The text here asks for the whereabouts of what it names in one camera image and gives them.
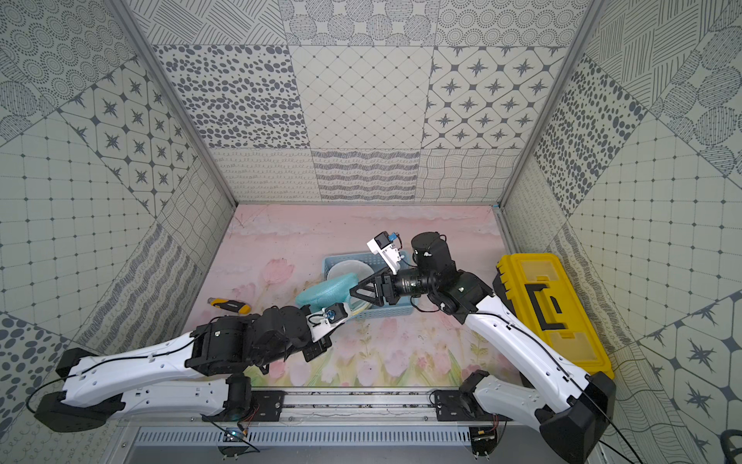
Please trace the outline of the turquoise mesh laundry bag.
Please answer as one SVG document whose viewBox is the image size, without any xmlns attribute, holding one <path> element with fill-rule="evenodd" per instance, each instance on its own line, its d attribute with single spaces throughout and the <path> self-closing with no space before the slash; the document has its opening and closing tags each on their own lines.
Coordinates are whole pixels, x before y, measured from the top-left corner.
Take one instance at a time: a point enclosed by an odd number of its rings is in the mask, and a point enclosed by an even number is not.
<svg viewBox="0 0 742 464">
<path fill-rule="evenodd" d="M 322 281 L 297 295 L 296 305 L 309 307 L 309 311 L 315 313 L 334 304 L 349 303 L 350 290 L 358 283 L 359 278 L 354 273 Z"/>
</svg>

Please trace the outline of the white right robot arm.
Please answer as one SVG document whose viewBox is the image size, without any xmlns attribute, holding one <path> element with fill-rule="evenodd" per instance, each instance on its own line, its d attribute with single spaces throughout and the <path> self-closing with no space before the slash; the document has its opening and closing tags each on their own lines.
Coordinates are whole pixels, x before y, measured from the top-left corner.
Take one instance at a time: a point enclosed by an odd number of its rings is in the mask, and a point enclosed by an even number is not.
<svg viewBox="0 0 742 464">
<path fill-rule="evenodd" d="M 414 266 L 401 267 L 397 236 L 386 231 L 367 247 L 386 269 L 350 291 L 372 305 L 394 305 L 403 296 L 426 296 L 443 313 L 482 336 L 529 380 L 528 387 L 484 371 L 460 388 L 465 407 L 479 409 L 538 431 L 567 463 L 585 463 L 613 423 L 616 384 L 604 372 L 590 374 L 562 357 L 513 314 L 493 288 L 460 270 L 438 232 L 413 238 Z"/>
</svg>

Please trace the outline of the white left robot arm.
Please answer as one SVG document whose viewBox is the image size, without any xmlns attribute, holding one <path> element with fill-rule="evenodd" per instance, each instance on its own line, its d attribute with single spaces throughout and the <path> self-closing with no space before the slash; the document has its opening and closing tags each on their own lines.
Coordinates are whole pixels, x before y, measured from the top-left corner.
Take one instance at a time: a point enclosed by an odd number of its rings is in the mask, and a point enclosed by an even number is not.
<svg viewBox="0 0 742 464">
<path fill-rule="evenodd" d="M 189 412 L 211 423 L 250 420 L 263 401 L 245 371 L 258 367 L 267 374 L 272 363 L 297 353 L 312 361 L 330 348 L 330 336 L 347 317 L 341 304 L 318 312 L 270 307 L 261 314 L 218 316 L 172 340 L 119 355 L 70 349 L 56 369 L 61 390 L 45 394 L 30 410 L 59 433 L 147 413 Z"/>
</svg>

